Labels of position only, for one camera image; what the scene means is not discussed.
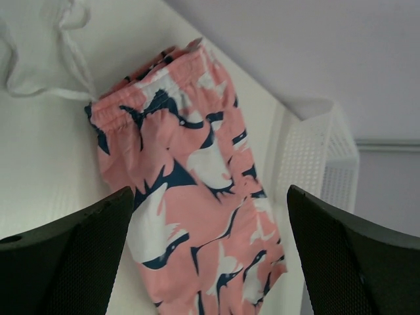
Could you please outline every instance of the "plastic laundry basket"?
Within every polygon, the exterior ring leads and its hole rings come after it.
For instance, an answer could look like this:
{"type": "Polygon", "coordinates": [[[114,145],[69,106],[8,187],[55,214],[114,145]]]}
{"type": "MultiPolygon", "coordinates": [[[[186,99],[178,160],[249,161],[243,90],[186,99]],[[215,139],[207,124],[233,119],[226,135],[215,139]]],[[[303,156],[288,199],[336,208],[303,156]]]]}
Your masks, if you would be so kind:
{"type": "Polygon", "coordinates": [[[291,126],[278,177],[276,201],[286,203],[295,184],[345,211],[354,212],[359,153],[340,106],[291,126]]]}

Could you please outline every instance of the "white table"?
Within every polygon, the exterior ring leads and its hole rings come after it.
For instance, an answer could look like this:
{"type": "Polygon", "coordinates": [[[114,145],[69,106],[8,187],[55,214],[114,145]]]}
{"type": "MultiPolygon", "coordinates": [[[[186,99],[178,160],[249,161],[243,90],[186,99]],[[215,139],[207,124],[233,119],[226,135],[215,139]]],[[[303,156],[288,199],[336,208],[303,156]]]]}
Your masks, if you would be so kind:
{"type": "MultiPolygon", "coordinates": [[[[93,2],[92,20],[73,37],[100,91],[165,47],[201,37],[165,3],[147,0],[140,6],[159,13],[159,32],[149,42],[139,43],[133,28],[137,26],[140,32],[147,28],[141,8],[130,9],[139,6],[138,1],[93,2]],[[124,23],[110,18],[119,13],[124,23]]],[[[257,170],[272,198],[285,136],[298,119],[216,47],[215,53],[236,86],[257,170]]],[[[83,112],[84,103],[45,94],[13,99],[3,91],[0,100],[0,238],[51,222],[108,194],[98,173],[96,139],[83,112]]],[[[281,218],[289,272],[268,294],[261,314],[299,315],[303,274],[285,209],[274,208],[281,218]]],[[[107,314],[156,314],[127,248],[107,314]]]]}

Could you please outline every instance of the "patterned fabric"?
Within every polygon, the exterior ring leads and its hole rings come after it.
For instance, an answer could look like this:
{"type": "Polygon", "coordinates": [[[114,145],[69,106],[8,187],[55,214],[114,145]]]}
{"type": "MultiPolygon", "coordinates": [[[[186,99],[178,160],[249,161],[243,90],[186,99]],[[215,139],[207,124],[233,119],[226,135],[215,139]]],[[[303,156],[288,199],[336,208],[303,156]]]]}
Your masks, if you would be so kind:
{"type": "Polygon", "coordinates": [[[159,313],[258,313],[284,251],[232,81],[206,44],[162,52],[86,112],[104,180],[135,192],[127,243],[159,313]]]}

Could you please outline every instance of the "perforated basket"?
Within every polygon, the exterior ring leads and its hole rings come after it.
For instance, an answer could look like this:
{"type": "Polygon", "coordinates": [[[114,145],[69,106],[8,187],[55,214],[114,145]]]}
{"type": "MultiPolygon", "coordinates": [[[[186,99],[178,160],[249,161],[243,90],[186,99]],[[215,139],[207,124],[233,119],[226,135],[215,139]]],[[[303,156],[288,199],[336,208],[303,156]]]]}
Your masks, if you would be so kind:
{"type": "Polygon", "coordinates": [[[295,184],[354,212],[359,153],[340,106],[291,126],[281,163],[277,202],[286,205],[287,190],[295,184]]]}

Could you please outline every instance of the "pink garment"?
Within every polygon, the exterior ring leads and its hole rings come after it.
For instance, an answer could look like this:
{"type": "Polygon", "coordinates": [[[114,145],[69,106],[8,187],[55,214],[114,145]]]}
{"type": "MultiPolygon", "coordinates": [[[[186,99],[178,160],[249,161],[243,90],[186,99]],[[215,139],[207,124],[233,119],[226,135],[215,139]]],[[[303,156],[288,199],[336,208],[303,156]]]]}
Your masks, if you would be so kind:
{"type": "Polygon", "coordinates": [[[232,80],[206,44],[171,47],[86,113],[104,180],[135,192],[127,243],[159,313],[258,313],[284,251],[232,80]]]}

